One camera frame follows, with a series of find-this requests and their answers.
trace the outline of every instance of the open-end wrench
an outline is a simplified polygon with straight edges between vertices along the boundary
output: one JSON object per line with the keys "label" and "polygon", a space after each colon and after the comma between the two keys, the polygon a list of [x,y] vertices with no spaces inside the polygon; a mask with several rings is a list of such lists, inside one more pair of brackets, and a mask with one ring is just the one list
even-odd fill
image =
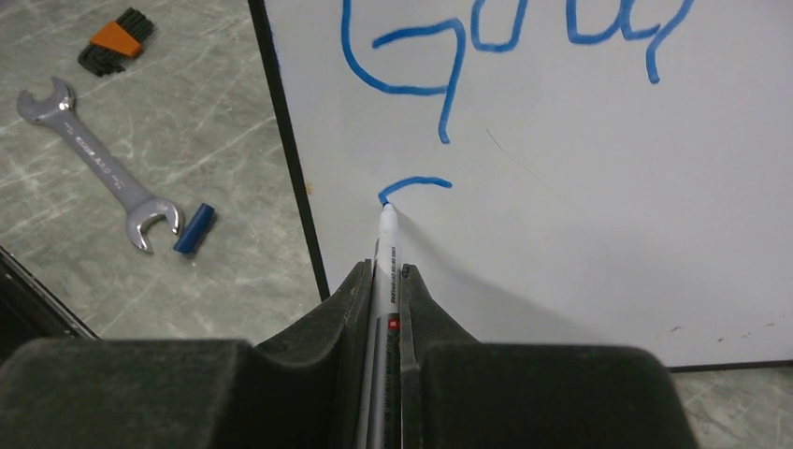
{"label": "open-end wrench", "polygon": [[145,237],[147,229],[165,218],[174,234],[179,234],[181,212],[174,203],[153,196],[115,159],[107,148],[74,114],[75,96],[66,81],[52,77],[54,94],[35,101],[27,91],[17,97],[17,112],[27,122],[43,124],[58,133],[91,171],[116,196],[126,210],[126,235],[133,245],[152,253]]}

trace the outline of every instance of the whiteboard frame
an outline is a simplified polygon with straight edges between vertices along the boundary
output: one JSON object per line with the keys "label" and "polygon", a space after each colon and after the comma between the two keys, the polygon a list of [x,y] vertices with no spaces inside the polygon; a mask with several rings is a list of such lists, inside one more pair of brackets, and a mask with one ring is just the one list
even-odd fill
{"label": "whiteboard frame", "polygon": [[[313,216],[309,195],[306,190],[306,183],[303,177],[303,169],[300,165],[300,157],[297,151],[295,133],[292,127],[292,119],[289,115],[286,92],[283,89],[281,80],[281,70],[278,63],[278,56],[275,51],[275,43],[272,39],[272,30],[269,17],[267,16],[266,0],[248,0],[251,10],[253,28],[256,33],[256,40],[262,56],[265,74],[267,76],[267,87],[269,88],[275,111],[276,123],[278,124],[281,135],[281,144],[286,157],[286,165],[289,169],[289,176],[292,180],[292,188],[295,192],[297,210],[300,214],[300,221],[303,225],[303,233],[309,249],[311,266],[314,271],[314,278],[317,282],[317,290],[320,300],[325,301],[330,297],[330,289],[325,275],[322,252],[319,239],[317,238],[316,227],[314,226]],[[781,368],[793,367],[791,360],[771,360],[762,362],[740,362],[727,364],[711,365],[692,365],[667,367],[670,372],[697,372],[724,369],[757,369],[757,368]]]}

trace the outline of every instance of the blue marker writing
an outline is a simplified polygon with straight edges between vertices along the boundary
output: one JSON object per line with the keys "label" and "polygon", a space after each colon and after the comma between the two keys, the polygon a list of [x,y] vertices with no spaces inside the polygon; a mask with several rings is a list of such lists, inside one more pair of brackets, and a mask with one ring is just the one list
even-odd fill
{"label": "blue marker writing", "polygon": [[568,40],[578,45],[596,45],[611,38],[617,30],[622,32],[622,36],[625,40],[640,40],[652,37],[653,40],[647,47],[647,52],[645,54],[645,62],[647,65],[647,78],[651,83],[657,84],[661,81],[656,66],[656,52],[658,47],[661,45],[661,42],[680,25],[683,19],[685,19],[685,16],[688,15],[688,11],[691,9],[691,5],[694,4],[694,0],[683,0],[680,9],[664,27],[657,24],[638,31],[634,30],[630,25],[630,13],[635,3],[636,0],[621,0],[617,17],[608,28],[601,33],[582,35],[578,32],[578,0],[567,0]]}
{"label": "blue marker writing", "polygon": [[399,189],[403,189],[409,185],[414,185],[414,184],[433,184],[443,187],[444,189],[452,188],[452,183],[446,181],[444,178],[436,178],[434,176],[412,176],[410,178],[405,178],[404,180],[394,182],[388,187],[382,189],[377,194],[377,198],[385,206],[386,204],[388,204],[389,195],[391,195],[393,192],[396,192]]}
{"label": "blue marker writing", "polygon": [[466,30],[463,23],[457,19],[449,19],[443,22],[436,23],[428,26],[416,26],[409,28],[400,28],[385,35],[382,35],[372,42],[372,48],[378,49],[383,45],[390,44],[391,42],[421,36],[433,36],[444,31],[451,30],[457,38],[456,51],[454,54],[454,64],[452,66],[452,73],[449,76],[449,82],[443,86],[411,86],[411,85],[395,85],[388,84],[379,80],[368,73],[360,64],[353,53],[353,47],[350,42],[350,22],[353,18],[352,0],[342,0],[341,2],[341,49],[344,52],[344,59],[353,73],[369,86],[386,94],[407,94],[418,96],[431,96],[445,94],[443,100],[443,107],[440,111],[440,119],[438,122],[438,136],[440,141],[448,144],[450,142],[449,135],[446,132],[446,127],[449,122],[449,115],[452,113],[452,103],[454,102],[454,93],[457,89],[457,80],[460,77],[460,70],[463,66],[463,58],[466,53]]}
{"label": "blue marker writing", "polygon": [[407,37],[431,36],[446,30],[454,31],[454,34],[457,37],[457,50],[454,53],[452,74],[449,76],[449,83],[443,86],[443,92],[446,93],[446,97],[443,99],[443,108],[440,110],[440,120],[438,120],[438,136],[440,141],[448,144],[451,142],[451,140],[449,139],[449,135],[446,132],[446,127],[449,123],[449,115],[452,113],[452,103],[454,102],[454,93],[457,91],[457,80],[460,78],[460,70],[463,68],[463,58],[466,55],[466,30],[463,28],[463,23],[459,19],[454,18],[432,26],[400,28],[374,39],[372,42],[372,48],[378,49],[379,47],[390,44],[395,40],[404,39]]}
{"label": "blue marker writing", "polygon": [[484,43],[479,36],[479,17],[482,13],[482,7],[487,0],[476,0],[473,2],[471,8],[471,43],[473,48],[478,51],[491,51],[493,53],[503,53],[504,51],[511,51],[518,45],[520,40],[521,28],[523,21],[526,17],[526,7],[528,7],[528,0],[518,0],[518,8],[515,12],[515,22],[512,24],[512,34],[510,40],[501,43]]}
{"label": "blue marker writing", "polygon": [[661,31],[659,31],[656,37],[653,38],[653,41],[650,42],[650,46],[647,47],[647,53],[645,54],[647,77],[653,84],[658,84],[658,82],[661,81],[661,78],[658,76],[658,67],[656,67],[656,51],[658,50],[658,46],[660,46],[661,42],[677,28],[677,25],[679,25],[683,19],[685,19],[685,16],[688,15],[688,11],[691,10],[691,5],[693,4],[694,0],[683,0],[683,4],[680,6],[680,10],[677,11],[677,14],[671,18],[671,21],[667,23],[666,26],[661,28]]}

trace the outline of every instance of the marker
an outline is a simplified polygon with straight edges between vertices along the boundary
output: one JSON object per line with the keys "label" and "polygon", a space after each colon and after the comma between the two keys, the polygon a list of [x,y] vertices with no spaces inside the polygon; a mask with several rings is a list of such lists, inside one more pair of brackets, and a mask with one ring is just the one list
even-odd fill
{"label": "marker", "polygon": [[358,415],[358,449],[398,448],[401,440],[399,397],[399,277],[397,211],[385,204],[375,244],[367,353]]}

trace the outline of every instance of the concrete floor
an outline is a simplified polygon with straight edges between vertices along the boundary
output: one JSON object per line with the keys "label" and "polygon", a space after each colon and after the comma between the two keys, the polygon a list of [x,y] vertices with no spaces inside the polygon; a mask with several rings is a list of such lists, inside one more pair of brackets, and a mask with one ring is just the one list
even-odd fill
{"label": "concrete floor", "polygon": [[[77,64],[128,6],[158,26],[146,52],[102,79]],[[295,199],[243,0],[10,0],[0,9],[0,243],[103,338],[264,340],[318,303]],[[200,253],[155,255],[123,231],[112,195],[17,93],[70,81],[78,115],[150,190],[220,214]],[[675,376],[703,447],[793,447],[793,369]]]}

